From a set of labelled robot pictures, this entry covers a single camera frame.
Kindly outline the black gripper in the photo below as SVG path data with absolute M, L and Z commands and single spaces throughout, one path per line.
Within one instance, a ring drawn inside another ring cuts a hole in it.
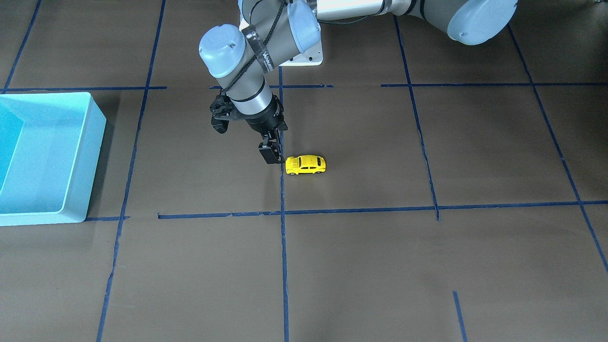
M 283 104 L 278 97 L 272 97 L 268 107 L 255 115 L 246 115 L 246 122 L 262 136 L 258 151 L 267 164 L 285 162 L 280 133 L 287 131 L 283 115 Z

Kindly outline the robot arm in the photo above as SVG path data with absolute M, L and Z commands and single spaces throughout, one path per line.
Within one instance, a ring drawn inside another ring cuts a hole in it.
M 463 45 L 495 37 L 515 14 L 516 0 L 240 0 L 244 28 L 215 26 L 199 42 L 199 55 L 220 86 L 210 105 L 211 125 L 224 134 L 245 121 L 261 135 L 267 164 L 283 164 L 283 106 L 265 75 L 321 42 L 321 24 L 387 13 L 412 15 Z

